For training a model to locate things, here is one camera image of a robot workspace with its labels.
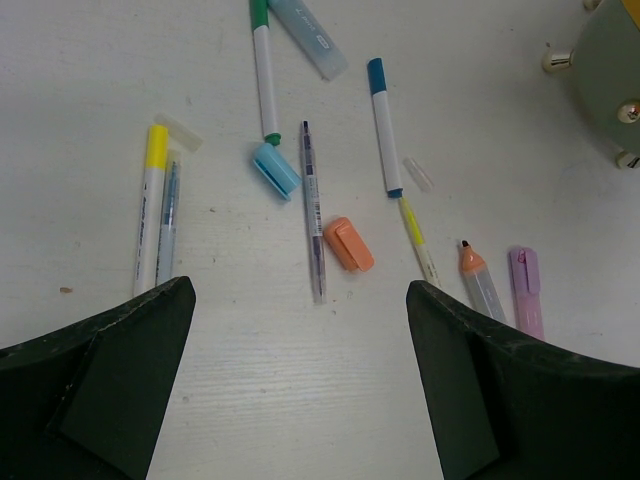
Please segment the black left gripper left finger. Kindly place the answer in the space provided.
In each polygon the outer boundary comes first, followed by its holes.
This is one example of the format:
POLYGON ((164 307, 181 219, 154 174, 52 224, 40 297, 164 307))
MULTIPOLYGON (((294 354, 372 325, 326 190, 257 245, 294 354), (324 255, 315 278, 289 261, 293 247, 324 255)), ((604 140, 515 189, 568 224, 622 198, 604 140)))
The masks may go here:
POLYGON ((195 304, 176 277, 2 349, 2 478, 146 478, 195 304))

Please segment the yellow capped white marker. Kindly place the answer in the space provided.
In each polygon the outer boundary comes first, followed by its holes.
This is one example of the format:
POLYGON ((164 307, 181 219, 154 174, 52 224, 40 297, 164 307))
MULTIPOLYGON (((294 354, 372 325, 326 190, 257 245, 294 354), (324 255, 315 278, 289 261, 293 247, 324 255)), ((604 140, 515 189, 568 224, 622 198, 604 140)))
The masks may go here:
POLYGON ((165 126, 149 127, 136 237, 134 297, 155 287, 168 142, 165 126))

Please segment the green capped white marker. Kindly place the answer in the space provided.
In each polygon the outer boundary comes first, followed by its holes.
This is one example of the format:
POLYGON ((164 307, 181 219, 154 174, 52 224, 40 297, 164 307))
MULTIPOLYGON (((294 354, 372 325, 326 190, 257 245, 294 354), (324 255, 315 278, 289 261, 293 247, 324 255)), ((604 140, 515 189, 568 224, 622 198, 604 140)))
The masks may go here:
POLYGON ((266 0, 250 0, 249 9, 263 138, 267 143, 278 146, 281 142, 281 133, 271 59, 268 3, 266 0))

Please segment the blue capped white marker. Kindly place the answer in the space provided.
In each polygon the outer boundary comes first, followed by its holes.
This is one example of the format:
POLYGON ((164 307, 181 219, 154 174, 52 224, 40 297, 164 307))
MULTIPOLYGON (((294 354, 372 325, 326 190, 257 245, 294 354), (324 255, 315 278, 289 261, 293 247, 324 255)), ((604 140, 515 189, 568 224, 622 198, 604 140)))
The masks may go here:
POLYGON ((383 61, 380 57, 372 58, 368 61, 367 75, 373 103, 386 194, 390 199, 399 199, 403 196, 403 186, 390 114, 386 76, 383 61))

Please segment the round three-drawer storage box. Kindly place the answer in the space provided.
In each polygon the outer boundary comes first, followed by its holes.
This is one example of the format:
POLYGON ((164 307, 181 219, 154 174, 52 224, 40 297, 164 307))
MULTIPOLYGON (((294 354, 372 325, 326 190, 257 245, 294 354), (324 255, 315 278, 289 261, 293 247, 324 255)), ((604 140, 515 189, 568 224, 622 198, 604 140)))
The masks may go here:
POLYGON ((585 1, 588 20, 569 49, 548 49, 542 69, 570 71, 579 106, 619 149, 622 170, 639 168, 639 3, 585 1))

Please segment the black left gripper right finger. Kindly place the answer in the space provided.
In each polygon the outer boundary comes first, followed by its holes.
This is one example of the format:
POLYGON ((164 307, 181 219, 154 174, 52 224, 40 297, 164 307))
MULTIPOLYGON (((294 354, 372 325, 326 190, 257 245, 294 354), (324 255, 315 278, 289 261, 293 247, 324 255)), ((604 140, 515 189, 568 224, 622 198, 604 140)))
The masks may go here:
POLYGON ((447 479, 635 479, 639 371, 538 340, 437 287, 406 306, 447 479))

